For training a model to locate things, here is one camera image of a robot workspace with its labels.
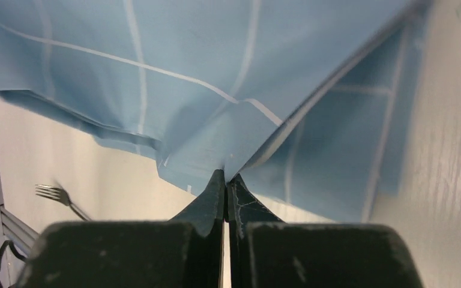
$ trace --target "black cable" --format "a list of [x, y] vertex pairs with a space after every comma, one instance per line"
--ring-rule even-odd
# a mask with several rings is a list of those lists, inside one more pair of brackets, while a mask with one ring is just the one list
[[0, 273], [1, 273], [1, 263], [2, 263], [2, 256], [4, 255], [4, 251], [6, 251], [6, 246], [10, 246], [10, 250], [21, 261], [25, 261], [25, 256], [20, 254], [17, 249], [15, 248], [15, 245], [13, 245], [13, 242], [11, 240], [6, 240], [2, 243], [0, 247]]

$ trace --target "white wooden surface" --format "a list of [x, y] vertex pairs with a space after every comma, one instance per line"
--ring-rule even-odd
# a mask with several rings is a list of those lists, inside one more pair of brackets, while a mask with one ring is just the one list
[[[426, 287], [461, 287], [460, 0], [436, 2], [422, 78], [402, 189], [378, 196], [372, 221], [399, 231]], [[193, 199], [159, 180], [152, 160], [99, 147], [87, 134], [2, 101], [0, 171], [7, 209], [38, 231], [76, 217], [35, 197], [36, 183], [60, 182], [95, 219], [167, 219]], [[286, 221], [326, 221], [261, 200]]]

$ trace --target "white grid line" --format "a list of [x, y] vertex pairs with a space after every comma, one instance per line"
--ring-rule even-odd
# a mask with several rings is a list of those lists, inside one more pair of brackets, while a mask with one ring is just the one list
[[285, 177], [283, 180], [283, 191], [285, 193], [285, 202], [291, 204], [291, 185], [292, 185], [292, 172], [294, 170], [294, 162], [296, 160], [296, 155], [298, 153], [298, 147], [301, 143], [303, 137], [303, 132], [305, 130], [305, 119], [301, 120], [298, 126], [296, 127], [296, 135], [294, 138], [294, 143], [289, 150], [287, 156], [287, 163], [285, 164]]
[[[43, 5], [43, 0], [34, 0], [34, 5], [38, 10], [40, 15], [43, 37], [46, 39], [52, 39], [52, 22], [50, 21], [50, 16], [45, 6]], [[44, 43], [43, 45], [43, 54], [41, 60], [41, 69], [43, 70], [43, 79], [45, 81], [45, 89], [47, 92], [46, 97], [53, 100], [55, 98], [55, 86], [54, 81], [52, 80], [52, 75], [50, 73], [50, 56], [52, 55], [52, 45]]]
[[169, 162], [170, 154], [165, 158], [165, 162], [163, 162], [163, 167], [167, 167], [167, 163]]
[[382, 164], [382, 157], [386, 149], [386, 143], [388, 141], [388, 134], [390, 132], [391, 118], [393, 117], [393, 110], [395, 108], [395, 102], [397, 94], [399, 92], [400, 78], [402, 76], [403, 64], [405, 62], [406, 52], [408, 48], [408, 40], [411, 35], [411, 26], [407, 26], [402, 31], [400, 38], [399, 54], [397, 55], [397, 61], [395, 63], [395, 71], [393, 74], [393, 85], [391, 87], [392, 96], [388, 98], [388, 104], [386, 111], [384, 112], [384, 122], [382, 124], [381, 137], [379, 138], [379, 145], [375, 152], [372, 166], [370, 169], [369, 180], [365, 190], [365, 203], [363, 205], [363, 211], [361, 214], [361, 222], [367, 222], [372, 212], [372, 205], [374, 196], [376, 194], [377, 185], [380, 179], [380, 171]]
[[246, 165], [246, 167], [256, 167], [269, 159], [273, 153], [280, 147], [280, 145], [287, 139], [292, 130], [298, 125], [298, 123], [305, 117], [305, 115], [312, 109], [312, 107], [351, 69], [353, 69], [366, 55], [377, 48], [380, 42], [376, 42], [370, 45], [366, 49], [359, 51], [349, 62], [347, 62], [332, 78], [326, 81], [319, 89], [313, 93], [310, 98], [304, 103], [293, 115], [285, 120], [282, 125], [283, 129], [279, 135], [271, 142], [266, 148], [264, 153], [252, 164]]
[[250, 11], [250, 22], [248, 26], [248, 36], [246, 42], [245, 53], [243, 55], [243, 61], [241, 63], [241, 69], [234, 81], [234, 85], [230, 89], [229, 95], [235, 96], [239, 91], [243, 81], [245, 80], [246, 74], [252, 63], [253, 51], [255, 49], [255, 39], [257, 38], [257, 28], [259, 26], [259, 12], [261, 10], [261, 0], [252, 0], [250, 1], [251, 11]]
[[[133, 40], [133, 47], [137, 54], [137, 60], [139, 63], [144, 63], [144, 55], [142, 53], [142, 45], [140, 43], [140, 32], [135, 17], [135, 11], [133, 10], [132, 0], [123, 0], [124, 8], [126, 11], [126, 19], [128, 20], [128, 27], [130, 28], [131, 39]], [[137, 132], [140, 134], [144, 133], [144, 125], [146, 120], [146, 110], [148, 106], [148, 90], [146, 81], [146, 70], [143, 67], [139, 67], [139, 81], [140, 81], [140, 117], [139, 126]]]
[[[221, 89], [219, 89], [219, 88], [217, 88], [217, 87], [215, 87], [215, 86], [213, 86], [213, 85], [211, 85], [211, 84], [209, 84], [207, 82], [199, 80], [197, 78], [193, 78], [193, 77], [190, 77], [190, 76], [185, 76], [185, 75], [182, 75], [182, 74], [174, 73], [174, 72], [167, 71], [167, 70], [164, 70], [164, 69], [161, 69], [161, 68], [158, 68], [158, 67], [138, 63], [136, 61], [132, 61], [132, 60], [125, 59], [125, 58], [122, 58], [122, 57], [119, 57], [119, 56], [115, 56], [115, 55], [103, 53], [103, 52], [100, 52], [100, 51], [92, 50], [92, 49], [89, 49], [89, 48], [80, 47], [80, 46], [77, 46], [77, 45], [73, 45], [73, 44], [69, 44], [69, 43], [65, 43], [65, 42], [60, 42], [60, 41], [56, 41], [56, 40], [52, 40], [52, 39], [45, 39], [45, 38], [41, 38], [41, 37], [28, 35], [28, 34], [19, 32], [19, 31], [13, 29], [13, 28], [10, 28], [8, 26], [5, 26], [4, 24], [1, 24], [1, 23], [0, 23], [0, 27], [2, 29], [4, 29], [4, 30], [10, 32], [10, 33], [13, 33], [15, 35], [21, 36], [21, 37], [23, 37], [25, 39], [29, 39], [29, 40], [40, 42], [40, 43], [50, 44], [50, 45], [53, 45], [53, 46], [69, 48], [69, 49], [73, 49], [73, 50], [77, 50], [77, 51], [81, 51], [81, 52], [86, 52], [86, 53], [89, 53], [89, 54], [101, 56], [101, 57], [112, 59], [112, 60], [119, 61], [119, 62], [122, 62], [122, 63], [134, 65], [134, 66], [137, 66], [137, 67], [146, 68], [147, 70], [151, 70], [151, 71], [155, 71], [155, 72], [158, 72], [158, 73], [161, 73], [161, 74], [172, 76], [174, 78], [185, 80], [185, 81], [188, 81], [188, 82], [191, 82], [191, 83], [199, 84], [200, 86], [204, 86], [204, 87], [208, 88], [209, 90], [212, 90], [213, 92], [215, 92], [216, 94], [220, 95], [221, 97], [223, 97], [224, 99], [226, 99], [227, 101], [229, 101], [229, 102], [231, 102], [233, 104], [238, 104], [240, 102], [237, 99], [235, 99], [234, 97], [231, 97], [227, 93], [223, 92]], [[272, 111], [270, 111], [269, 108], [264, 106], [258, 100], [256, 100], [256, 99], [249, 99], [249, 100], [250, 101], [246, 101], [246, 102], [252, 103], [256, 108], [259, 109], [259, 111], [261, 111], [268, 119], [270, 119], [277, 126], [279, 125], [279, 121], [280, 121], [280, 124], [282, 123], [282, 120], [278, 116], [276, 116]]]

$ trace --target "fork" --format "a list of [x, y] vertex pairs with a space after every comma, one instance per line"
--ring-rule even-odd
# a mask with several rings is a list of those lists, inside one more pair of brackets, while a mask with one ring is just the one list
[[57, 201], [64, 206], [70, 207], [70, 209], [77, 214], [80, 219], [83, 221], [91, 221], [91, 219], [73, 203], [70, 199], [70, 196], [68, 195], [68, 192], [64, 190], [63, 188], [58, 188], [54, 186], [49, 186], [49, 185], [43, 185], [43, 184], [36, 184], [35, 185], [35, 191], [36, 195], [47, 198], [50, 200]]

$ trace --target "blue cloth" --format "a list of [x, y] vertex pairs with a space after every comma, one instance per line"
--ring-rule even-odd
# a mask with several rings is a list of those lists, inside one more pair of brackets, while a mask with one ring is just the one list
[[387, 127], [410, 111], [394, 104], [414, 94], [422, 2], [0, 0], [0, 97], [155, 159], [194, 194], [223, 168], [366, 220], [383, 156], [384, 185], [401, 167]]

